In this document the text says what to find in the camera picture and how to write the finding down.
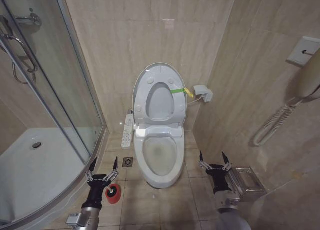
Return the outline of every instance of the soap dish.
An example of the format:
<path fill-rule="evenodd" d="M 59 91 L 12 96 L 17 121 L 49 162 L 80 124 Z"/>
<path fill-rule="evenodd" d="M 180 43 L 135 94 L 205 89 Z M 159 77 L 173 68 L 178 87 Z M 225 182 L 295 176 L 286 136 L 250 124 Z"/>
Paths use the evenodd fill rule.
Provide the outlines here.
<path fill-rule="evenodd" d="M 239 193 L 242 202 L 254 202 L 267 194 L 266 189 L 249 166 L 233 167 L 228 176 L 232 182 L 232 187 Z"/>

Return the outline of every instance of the toilet control panel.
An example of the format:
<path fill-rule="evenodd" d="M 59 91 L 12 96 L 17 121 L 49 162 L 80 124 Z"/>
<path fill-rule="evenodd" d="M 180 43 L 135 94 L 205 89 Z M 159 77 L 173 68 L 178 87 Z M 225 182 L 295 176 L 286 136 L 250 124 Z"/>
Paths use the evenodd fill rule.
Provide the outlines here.
<path fill-rule="evenodd" d="M 132 134 L 134 128 L 134 115 L 127 114 L 125 117 L 124 130 L 122 135 L 121 147 L 127 149 L 131 145 Z"/>

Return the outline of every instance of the coiled cord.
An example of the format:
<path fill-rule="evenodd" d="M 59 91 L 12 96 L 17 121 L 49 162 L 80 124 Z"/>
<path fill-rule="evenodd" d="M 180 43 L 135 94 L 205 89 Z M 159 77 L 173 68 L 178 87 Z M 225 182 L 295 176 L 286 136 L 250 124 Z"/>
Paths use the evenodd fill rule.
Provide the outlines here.
<path fill-rule="evenodd" d="M 260 147 L 265 144 L 275 132 L 285 123 L 285 121 L 295 112 L 297 106 L 303 101 L 299 100 L 297 103 L 289 105 L 285 104 L 280 108 L 275 115 L 273 115 L 254 135 L 252 139 L 253 145 Z"/>

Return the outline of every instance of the white toilet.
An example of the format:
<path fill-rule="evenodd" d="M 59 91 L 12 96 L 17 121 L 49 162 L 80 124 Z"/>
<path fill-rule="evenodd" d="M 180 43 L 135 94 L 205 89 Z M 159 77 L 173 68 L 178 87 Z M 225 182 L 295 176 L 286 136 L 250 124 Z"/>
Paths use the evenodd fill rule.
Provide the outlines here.
<path fill-rule="evenodd" d="M 154 188 L 172 186 L 185 157 L 184 81 L 170 65 L 154 63 L 137 79 L 133 91 L 134 151 L 145 180 Z"/>

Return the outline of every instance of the floor drain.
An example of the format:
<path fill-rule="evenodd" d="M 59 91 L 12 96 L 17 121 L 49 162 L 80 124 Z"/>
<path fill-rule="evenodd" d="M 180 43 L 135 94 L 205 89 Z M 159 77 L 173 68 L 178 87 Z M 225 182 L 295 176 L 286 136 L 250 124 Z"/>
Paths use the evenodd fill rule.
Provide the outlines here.
<path fill-rule="evenodd" d="M 32 147 L 33 147 L 34 149 L 37 149 L 37 148 L 39 148 L 40 146 L 41 146 L 41 142 L 39 142 L 39 141 L 32 145 Z"/>
<path fill-rule="evenodd" d="M 124 157 L 122 167 L 123 168 L 130 168 L 130 167 L 132 167 L 133 162 L 134 162 L 133 157 Z"/>

